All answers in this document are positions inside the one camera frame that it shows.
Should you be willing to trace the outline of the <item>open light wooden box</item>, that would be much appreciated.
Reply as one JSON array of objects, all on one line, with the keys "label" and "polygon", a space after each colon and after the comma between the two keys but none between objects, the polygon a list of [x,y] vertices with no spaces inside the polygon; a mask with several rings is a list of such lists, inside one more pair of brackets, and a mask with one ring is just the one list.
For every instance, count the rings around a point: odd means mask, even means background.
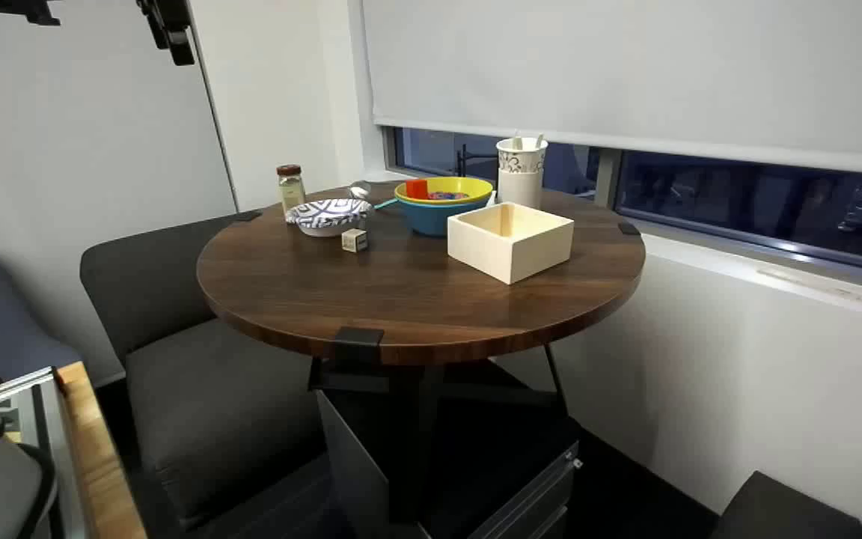
[{"label": "open light wooden box", "polygon": [[518,284],[572,258],[573,222],[524,203],[493,203],[448,218],[445,251],[503,281]]}]

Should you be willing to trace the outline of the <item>blue and yellow bowl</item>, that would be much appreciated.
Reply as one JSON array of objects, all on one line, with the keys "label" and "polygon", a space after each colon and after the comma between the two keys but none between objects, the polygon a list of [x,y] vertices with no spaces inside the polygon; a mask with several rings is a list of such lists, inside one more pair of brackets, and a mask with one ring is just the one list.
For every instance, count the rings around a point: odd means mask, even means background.
[{"label": "blue and yellow bowl", "polygon": [[407,198],[407,179],[392,189],[392,198],[377,203],[377,212],[400,212],[418,237],[440,239],[445,222],[457,212],[481,210],[493,182],[481,177],[413,177],[428,182],[428,198]]}]

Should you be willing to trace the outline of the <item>small wooden cube on table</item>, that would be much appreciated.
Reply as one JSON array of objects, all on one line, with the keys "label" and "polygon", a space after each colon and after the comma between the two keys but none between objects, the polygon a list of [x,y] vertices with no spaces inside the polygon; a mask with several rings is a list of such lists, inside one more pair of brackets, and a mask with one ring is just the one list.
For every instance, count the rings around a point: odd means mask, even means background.
[{"label": "small wooden cube on table", "polygon": [[367,234],[361,228],[350,228],[340,234],[340,251],[364,251]]}]

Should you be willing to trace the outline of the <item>red object in bowl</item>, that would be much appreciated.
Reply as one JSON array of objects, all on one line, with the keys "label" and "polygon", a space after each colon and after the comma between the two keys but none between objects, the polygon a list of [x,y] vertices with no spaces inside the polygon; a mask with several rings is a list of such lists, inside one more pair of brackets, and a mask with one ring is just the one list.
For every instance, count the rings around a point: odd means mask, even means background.
[{"label": "red object in bowl", "polygon": [[407,179],[407,198],[428,198],[425,179]]}]

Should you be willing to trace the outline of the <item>blue white patterned dish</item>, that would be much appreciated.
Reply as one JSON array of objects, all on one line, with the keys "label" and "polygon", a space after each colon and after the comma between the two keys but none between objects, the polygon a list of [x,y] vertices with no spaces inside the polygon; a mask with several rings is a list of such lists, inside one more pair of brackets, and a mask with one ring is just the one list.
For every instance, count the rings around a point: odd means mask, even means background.
[{"label": "blue white patterned dish", "polygon": [[283,218],[306,237],[340,237],[347,228],[355,228],[367,210],[367,201],[321,198],[286,210]]}]

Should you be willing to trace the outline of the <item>white patterned cup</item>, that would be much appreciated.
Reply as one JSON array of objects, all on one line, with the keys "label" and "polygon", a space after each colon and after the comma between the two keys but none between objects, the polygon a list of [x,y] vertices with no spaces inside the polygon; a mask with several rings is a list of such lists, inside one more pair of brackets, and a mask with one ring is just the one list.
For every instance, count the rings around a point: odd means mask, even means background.
[{"label": "white patterned cup", "polygon": [[503,201],[538,203],[545,151],[547,142],[542,136],[503,139],[497,143],[497,185]]}]

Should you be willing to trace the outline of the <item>small glass spice jar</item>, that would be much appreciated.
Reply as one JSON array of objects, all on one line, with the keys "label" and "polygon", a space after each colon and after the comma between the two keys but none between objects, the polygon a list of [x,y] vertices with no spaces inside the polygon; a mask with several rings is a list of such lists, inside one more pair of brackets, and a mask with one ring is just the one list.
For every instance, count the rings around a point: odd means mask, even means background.
[{"label": "small glass spice jar", "polygon": [[291,212],[306,201],[301,167],[279,165],[274,174],[279,174],[280,210]]}]

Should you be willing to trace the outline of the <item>dark grey upholstered bench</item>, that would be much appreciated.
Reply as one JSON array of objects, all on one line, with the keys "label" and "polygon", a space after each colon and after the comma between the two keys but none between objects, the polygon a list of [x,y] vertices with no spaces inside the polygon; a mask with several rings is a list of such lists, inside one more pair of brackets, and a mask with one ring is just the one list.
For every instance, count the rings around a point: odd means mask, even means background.
[{"label": "dark grey upholstered bench", "polygon": [[198,526],[322,453],[310,363],[222,321],[198,284],[204,246],[255,212],[89,246],[80,284],[121,363],[139,466]]}]

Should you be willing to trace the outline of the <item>wooden plank edge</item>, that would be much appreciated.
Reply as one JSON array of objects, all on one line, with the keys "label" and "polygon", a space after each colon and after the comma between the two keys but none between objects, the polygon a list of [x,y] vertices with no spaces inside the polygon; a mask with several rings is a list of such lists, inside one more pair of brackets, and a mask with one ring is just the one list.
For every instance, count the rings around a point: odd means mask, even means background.
[{"label": "wooden plank edge", "polygon": [[145,539],[119,453],[80,363],[56,369],[89,539]]}]

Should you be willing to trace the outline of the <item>dark grey seat corner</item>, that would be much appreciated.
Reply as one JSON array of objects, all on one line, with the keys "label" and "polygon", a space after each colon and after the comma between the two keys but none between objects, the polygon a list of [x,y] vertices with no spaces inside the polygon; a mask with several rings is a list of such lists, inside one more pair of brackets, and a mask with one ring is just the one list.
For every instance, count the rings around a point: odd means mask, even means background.
[{"label": "dark grey seat corner", "polygon": [[862,517],[752,474],[708,539],[862,539]]}]

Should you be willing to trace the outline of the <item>white roller window blind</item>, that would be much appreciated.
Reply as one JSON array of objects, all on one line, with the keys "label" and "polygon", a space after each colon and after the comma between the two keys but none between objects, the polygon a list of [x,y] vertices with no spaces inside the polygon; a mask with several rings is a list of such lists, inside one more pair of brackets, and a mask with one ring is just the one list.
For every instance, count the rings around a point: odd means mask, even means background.
[{"label": "white roller window blind", "polygon": [[862,0],[361,0],[382,127],[862,171]]}]

